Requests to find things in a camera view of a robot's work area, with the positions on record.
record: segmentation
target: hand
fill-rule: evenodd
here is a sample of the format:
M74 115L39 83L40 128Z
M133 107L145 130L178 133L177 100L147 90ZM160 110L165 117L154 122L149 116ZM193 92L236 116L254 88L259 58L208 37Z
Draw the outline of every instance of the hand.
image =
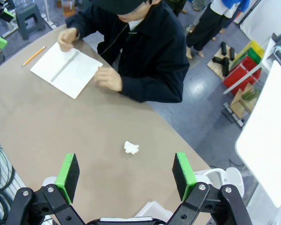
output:
M60 49L64 52L68 52L74 46L72 43L75 41L77 37L77 29L74 27L63 30L58 36L58 44L60 45Z
M94 77L99 86L106 87L114 91L122 91L122 78L113 68L99 67Z

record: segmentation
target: beige table surface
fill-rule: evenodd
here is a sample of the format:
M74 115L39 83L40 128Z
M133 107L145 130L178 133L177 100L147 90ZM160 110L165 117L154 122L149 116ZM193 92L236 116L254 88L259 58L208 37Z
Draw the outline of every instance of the beige table surface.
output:
M133 217L151 200L174 211L180 204L171 171L175 152L186 152L195 171L208 165L148 104L99 88L94 80L74 100L30 72L63 28L0 66L0 143L9 160L36 191L46 177L58 174L66 153L76 153L80 177L73 207L85 222ZM83 41L76 47L109 66ZM127 140L140 151L125 153ZM209 218L201 213L196 224Z

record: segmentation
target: stool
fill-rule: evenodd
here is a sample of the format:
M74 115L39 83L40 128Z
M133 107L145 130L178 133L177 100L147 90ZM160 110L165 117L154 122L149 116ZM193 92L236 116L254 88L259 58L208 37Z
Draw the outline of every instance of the stool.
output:
M16 9L15 15L23 40L29 39L29 33L38 29L45 29L43 18L41 17L37 4L35 3L29 4L28 6L23 8ZM30 18L33 18L36 24L27 29L26 20Z

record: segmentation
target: white chair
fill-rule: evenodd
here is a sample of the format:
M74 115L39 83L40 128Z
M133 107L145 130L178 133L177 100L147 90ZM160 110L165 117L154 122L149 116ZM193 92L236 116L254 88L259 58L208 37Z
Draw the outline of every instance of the white chair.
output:
M217 189L220 189L221 186L225 184L232 184L237 187L240 196L244 196L244 182L242 175L240 174L239 170L234 167L229 167L226 170L215 168L209 170L202 170L194 172L197 181L210 183Z

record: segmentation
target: white notebook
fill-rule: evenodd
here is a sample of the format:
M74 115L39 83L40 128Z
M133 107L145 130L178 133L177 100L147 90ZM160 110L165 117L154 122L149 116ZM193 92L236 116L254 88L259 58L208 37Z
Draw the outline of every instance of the white notebook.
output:
M79 50L73 48L63 52L55 43L31 68L31 72L76 99L101 66L101 62Z

